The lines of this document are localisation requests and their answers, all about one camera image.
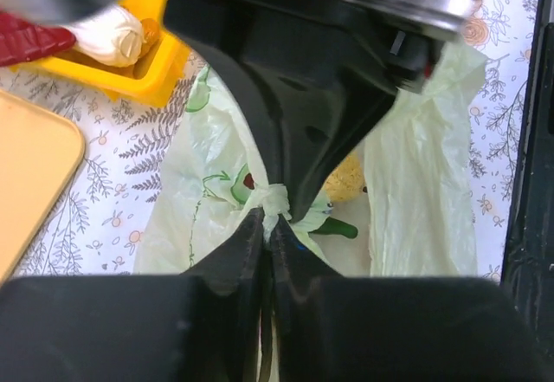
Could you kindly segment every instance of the yellow cutting board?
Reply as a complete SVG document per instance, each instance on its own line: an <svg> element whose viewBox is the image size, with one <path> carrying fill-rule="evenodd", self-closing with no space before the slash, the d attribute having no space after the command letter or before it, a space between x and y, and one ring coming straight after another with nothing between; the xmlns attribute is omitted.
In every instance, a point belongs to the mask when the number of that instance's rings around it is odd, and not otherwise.
<svg viewBox="0 0 554 382"><path fill-rule="evenodd" d="M0 282L10 277L84 151L73 122L0 91Z"/></svg>

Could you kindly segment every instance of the translucent plastic bag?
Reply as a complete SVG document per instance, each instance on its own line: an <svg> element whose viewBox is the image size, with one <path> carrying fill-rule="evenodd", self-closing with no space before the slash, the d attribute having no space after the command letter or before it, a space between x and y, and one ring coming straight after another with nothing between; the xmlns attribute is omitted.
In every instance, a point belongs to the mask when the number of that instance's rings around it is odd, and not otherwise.
<svg viewBox="0 0 554 382"><path fill-rule="evenodd" d="M485 80L485 61L471 48L450 45L422 95L399 95L359 147L368 194L332 209L333 217L358 227L358 238L309 237L331 213L320 193L293 226L311 250L346 275L476 274L467 106ZM137 273L186 270L258 205L258 189L267 190L246 121L210 68L196 78L161 176Z"/></svg>

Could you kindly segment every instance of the leaf pattern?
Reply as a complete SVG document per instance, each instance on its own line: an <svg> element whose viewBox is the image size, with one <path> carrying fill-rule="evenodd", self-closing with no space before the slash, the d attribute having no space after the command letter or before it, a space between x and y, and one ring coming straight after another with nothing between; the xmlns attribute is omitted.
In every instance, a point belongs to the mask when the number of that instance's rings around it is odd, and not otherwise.
<svg viewBox="0 0 554 382"><path fill-rule="evenodd" d="M468 109L470 177L479 269L498 280L517 161L537 0L480 0L464 36L484 52L486 82ZM190 55L165 108L26 70L0 69L0 87L71 119L87 155L35 236L19 275L122 274L161 189L159 167L205 62Z"/></svg>

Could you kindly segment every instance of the yellow basket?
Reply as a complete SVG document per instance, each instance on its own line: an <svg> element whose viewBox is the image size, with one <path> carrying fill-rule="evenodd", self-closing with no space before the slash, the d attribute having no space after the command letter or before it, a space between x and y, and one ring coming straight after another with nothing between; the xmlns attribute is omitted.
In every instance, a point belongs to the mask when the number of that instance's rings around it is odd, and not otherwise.
<svg viewBox="0 0 554 382"><path fill-rule="evenodd" d="M119 3L139 20L153 18L159 23L163 20L166 2L167 0L119 0ZM135 65L134 73L137 79L57 57L31 62L28 66L99 88L111 100L124 96L154 107L164 107L177 80L183 77L189 53L189 47L175 36L162 31L160 41Z"/></svg>

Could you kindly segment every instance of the crumpled plastic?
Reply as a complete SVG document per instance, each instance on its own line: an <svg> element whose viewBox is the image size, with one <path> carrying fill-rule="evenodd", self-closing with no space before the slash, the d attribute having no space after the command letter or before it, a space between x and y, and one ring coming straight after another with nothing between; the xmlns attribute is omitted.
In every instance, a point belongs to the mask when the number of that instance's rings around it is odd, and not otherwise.
<svg viewBox="0 0 554 382"><path fill-rule="evenodd" d="M447 46L423 94L401 92L360 144L367 195L332 207L320 193L293 225L300 241L345 275L475 275L467 107L485 80L485 61L465 45ZM287 213L286 189L267 183L245 119L208 67L196 78L161 178L137 273L183 272L224 242L250 207L268 204L271 190L276 211ZM312 236L331 214L354 223L358 238Z"/></svg>

